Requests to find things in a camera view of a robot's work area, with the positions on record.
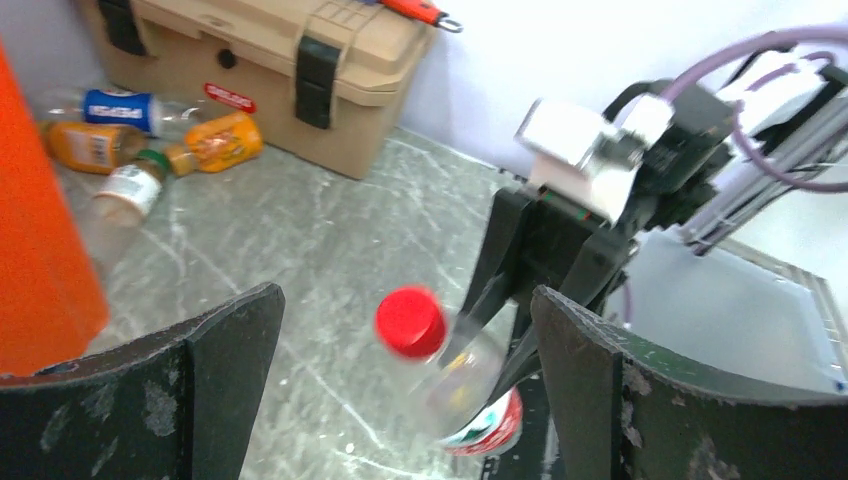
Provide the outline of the red label bottle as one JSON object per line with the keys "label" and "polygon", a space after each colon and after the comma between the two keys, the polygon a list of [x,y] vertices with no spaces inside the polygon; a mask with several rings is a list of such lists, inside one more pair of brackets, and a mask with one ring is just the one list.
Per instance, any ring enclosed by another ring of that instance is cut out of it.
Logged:
{"label": "red label bottle", "polygon": [[422,286],[387,294],[374,316],[388,360],[384,377],[393,402],[416,429],[454,456],[496,456],[519,440],[523,402],[495,389],[505,351],[487,333],[454,326],[436,295]]}

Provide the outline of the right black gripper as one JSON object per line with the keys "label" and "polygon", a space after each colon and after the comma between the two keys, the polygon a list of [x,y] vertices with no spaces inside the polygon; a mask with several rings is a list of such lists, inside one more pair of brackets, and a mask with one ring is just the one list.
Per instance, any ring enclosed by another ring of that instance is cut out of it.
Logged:
{"label": "right black gripper", "polygon": [[519,305],[510,350],[487,399],[494,404],[541,371],[530,303],[538,286],[550,287],[599,312],[621,271],[638,251],[632,235],[551,192],[503,188],[493,197],[486,233],[464,303],[448,341],[448,365],[481,333],[508,300]]}

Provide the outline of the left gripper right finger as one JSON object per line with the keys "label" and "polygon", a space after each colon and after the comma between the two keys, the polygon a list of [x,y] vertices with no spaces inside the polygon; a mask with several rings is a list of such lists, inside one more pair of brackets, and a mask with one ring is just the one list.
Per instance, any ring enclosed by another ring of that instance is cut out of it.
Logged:
{"label": "left gripper right finger", "polygon": [[679,355],[546,286],[531,314],[569,479],[843,479],[847,399]]}

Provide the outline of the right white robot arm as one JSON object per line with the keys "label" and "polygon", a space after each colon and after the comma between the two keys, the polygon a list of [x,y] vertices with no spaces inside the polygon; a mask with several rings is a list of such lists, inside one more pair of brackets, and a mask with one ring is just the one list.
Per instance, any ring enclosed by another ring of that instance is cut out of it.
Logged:
{"label": "right white robot arm", "polygon": [[818,176],[847,128],[847,74],[824,48],[797,48],[846,41],[843,26],[772,31],[634,83],[602,112],[536,101],[516,137],[537,160],[522,188],[494,196],[440,378],[458,366],[475,408],[508,399],[541,368],[537,339],[484,357],[483,328],[508,301],[527,312],[539,285],[602,306],[626,287],[641,231],[679,226],[700,256],[788,192],[845,192]]}

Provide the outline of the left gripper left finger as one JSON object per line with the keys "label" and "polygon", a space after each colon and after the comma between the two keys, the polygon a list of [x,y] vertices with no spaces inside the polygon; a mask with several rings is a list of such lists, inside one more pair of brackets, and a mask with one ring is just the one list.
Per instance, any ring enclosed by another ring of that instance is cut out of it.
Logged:
{"label": "left gripper left finger", "polygon": [[258,285],[192,319],[1,379],[5,479],[236,479],[285,310]]}

